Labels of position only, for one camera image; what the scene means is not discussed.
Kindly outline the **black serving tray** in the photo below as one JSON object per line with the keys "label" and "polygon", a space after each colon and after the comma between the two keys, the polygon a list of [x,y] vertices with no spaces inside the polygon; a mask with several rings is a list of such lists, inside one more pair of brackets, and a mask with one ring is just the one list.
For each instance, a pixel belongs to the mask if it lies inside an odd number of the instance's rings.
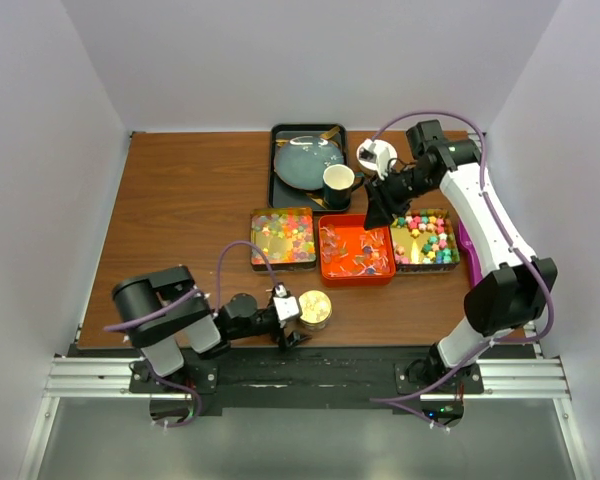
{"label": "black serving tray", "polygon": [[282,146],[277,146],[276,139],[292,139],[298,136],[319,136],[321,133],[339,126],[340,133],[331,141],[337,143],[348,163],[347,133],[343,125],[338,123],[280,123],[270,130],[270,159],[267,187],[267,201],[271,208],[307,207],[316,214],[344,213],[346,210],[333,210],[328,207],[323,197],[322,188],[316,191],[302,191],[286,185],[274,171],[274,155]]}

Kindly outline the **star candy tin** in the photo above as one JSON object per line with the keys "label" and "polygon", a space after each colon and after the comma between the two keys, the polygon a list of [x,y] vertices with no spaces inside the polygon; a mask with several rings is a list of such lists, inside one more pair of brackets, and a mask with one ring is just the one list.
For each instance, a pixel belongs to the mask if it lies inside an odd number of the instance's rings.
{"label": "star candy tin", "polygon": [[390,225],[397,274],[443,273],[460,264],[448,210],[413,209]]}

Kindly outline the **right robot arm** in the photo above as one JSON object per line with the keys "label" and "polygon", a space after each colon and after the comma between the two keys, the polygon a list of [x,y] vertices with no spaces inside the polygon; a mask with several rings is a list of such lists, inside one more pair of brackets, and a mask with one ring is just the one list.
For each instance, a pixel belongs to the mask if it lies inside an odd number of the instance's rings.
{"label": "right robot arm", "polygon": [[464,298],[464,317],[435,343],[425,360],[410,367],[424,386],[415,397],[449,392],[461,380],[461,369],[500,343],[514,343],[512,332],[538,319],[554,321],[551,290],[557,266],[540,258],[516,230],[489,180],[484,138],[451,140],[439,113],[407,130],[413,163],[400,170],[391,145],[377,135],[356,151],[360,161],[375,164],[364,187],[368,198],[364,227],[390,225],[411,202],[433,190],[451,203],[473,243],[481,279]]}

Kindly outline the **dark green mug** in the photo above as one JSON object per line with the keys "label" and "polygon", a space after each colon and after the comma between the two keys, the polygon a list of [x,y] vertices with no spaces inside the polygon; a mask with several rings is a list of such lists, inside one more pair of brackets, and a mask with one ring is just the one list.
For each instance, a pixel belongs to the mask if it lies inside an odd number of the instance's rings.
{"label": "dark green mug", "polygon": [[362,172],[355,172],[346,165],[331,165],[323,173],[323,197],[330,209],[346,210],[352,193],[365,181]]}

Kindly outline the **clear glass jar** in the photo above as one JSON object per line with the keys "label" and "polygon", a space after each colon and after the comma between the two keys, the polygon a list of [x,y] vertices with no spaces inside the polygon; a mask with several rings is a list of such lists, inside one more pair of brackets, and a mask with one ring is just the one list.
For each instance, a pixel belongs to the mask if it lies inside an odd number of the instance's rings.
{"label": "clear glass jar", "polygon": [[304,328],[310,331],[319,331],[327,327],[330,321],[330,316],[302,316],[300,323]]}

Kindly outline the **gold spoon on tray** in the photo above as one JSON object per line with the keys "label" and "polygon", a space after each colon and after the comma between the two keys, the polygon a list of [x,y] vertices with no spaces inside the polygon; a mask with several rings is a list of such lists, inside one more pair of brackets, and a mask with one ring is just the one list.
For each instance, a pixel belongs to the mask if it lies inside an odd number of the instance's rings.
{"label": "gold spoon on tray", "polygon": [[[330,130],[321,133],[319,135],[319,137],[321,139],[324,139],[324,140],[327,140],[327,141],[331,141],[339,133],[340,133],[340,127],[339,126],[335,126],[335,127],[331,128]],[[277,146],[285,145],[288,142],[289,142],[289,139],[282,139],[282,138],[280,138],[280,139],[276,139],[275,140],[275,143],[276,143]]]}

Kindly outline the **gummy candy tin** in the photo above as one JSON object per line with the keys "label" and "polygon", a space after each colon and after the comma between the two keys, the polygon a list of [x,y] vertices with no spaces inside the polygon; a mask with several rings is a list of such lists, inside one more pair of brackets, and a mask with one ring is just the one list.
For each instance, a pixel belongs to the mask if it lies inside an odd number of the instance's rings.
{"label": "gummy candy tin", "polygon": [[313,211],[307,207],[253,210],[250,242],[274,271],[311,270],[317,264]]}

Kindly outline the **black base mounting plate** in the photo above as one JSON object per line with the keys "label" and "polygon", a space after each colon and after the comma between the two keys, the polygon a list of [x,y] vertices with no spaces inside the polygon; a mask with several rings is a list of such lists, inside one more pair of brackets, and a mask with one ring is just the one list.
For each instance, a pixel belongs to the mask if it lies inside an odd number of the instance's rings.
{"label": "black base mounting plate", "polygon": [[143,360],[130,363],[129,390],[172,400],[187,389],[202,399],[205,415],[228,409],[371,410],[402,403],[416,409],[425,394],[458,400],[483,390],[480,370],[458,371],[426,347],[239,347],[215,359],[183,353],[183,368],[165,384]]}

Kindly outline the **blue-grey ceramic plate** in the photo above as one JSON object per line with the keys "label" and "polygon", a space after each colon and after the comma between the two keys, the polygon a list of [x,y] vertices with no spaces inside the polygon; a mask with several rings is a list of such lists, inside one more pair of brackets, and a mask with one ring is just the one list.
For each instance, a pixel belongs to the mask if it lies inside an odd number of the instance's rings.
{"label": "blue-grey ceramic plate", "polygon": [[344,163],[338,144],[319,136],[292,138],[274,155],[277,176],[286,185],[302,191],[321,189],[325,170]]}

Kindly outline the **orange plastic candy box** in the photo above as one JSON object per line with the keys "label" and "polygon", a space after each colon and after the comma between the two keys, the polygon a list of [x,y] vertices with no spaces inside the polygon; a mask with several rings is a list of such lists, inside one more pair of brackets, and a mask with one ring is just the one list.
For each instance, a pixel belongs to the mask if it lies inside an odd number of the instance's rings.
{"label": "orange plastic candy box", "polygon": [[364,214],[319,219],[319,264],[326,287],[384,286],[393,279],[396,264],[389,228],[366,230],[364,221]]}

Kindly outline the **purple plastic scoop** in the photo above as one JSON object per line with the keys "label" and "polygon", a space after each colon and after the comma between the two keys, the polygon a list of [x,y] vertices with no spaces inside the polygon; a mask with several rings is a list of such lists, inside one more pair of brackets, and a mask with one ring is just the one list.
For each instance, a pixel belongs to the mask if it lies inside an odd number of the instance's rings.
{"label": "purple plastic scoop", "polygon": [[482,279],[480,262],[475,246],[461,221],[458,222],[458,243],[467,255],[470,285],[475,287]]}

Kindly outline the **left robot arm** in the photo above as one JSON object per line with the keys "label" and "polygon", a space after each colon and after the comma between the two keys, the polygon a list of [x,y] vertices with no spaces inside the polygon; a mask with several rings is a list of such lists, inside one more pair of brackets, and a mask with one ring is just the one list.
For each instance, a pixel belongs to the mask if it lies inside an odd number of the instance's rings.
{"label": "left robot arm", "polygon": [[212,361],[234,340],[267,335],[281,352],[310,339],[288,330],[301,317],[298,299],[280,283],[260,307],[246,293],[213,308],[189,269],[177,266],[126,279],[111,293],[120,322],[104,328],[126,335],[141,358],[130,364],[130,390],[210,394],[217,369]]}

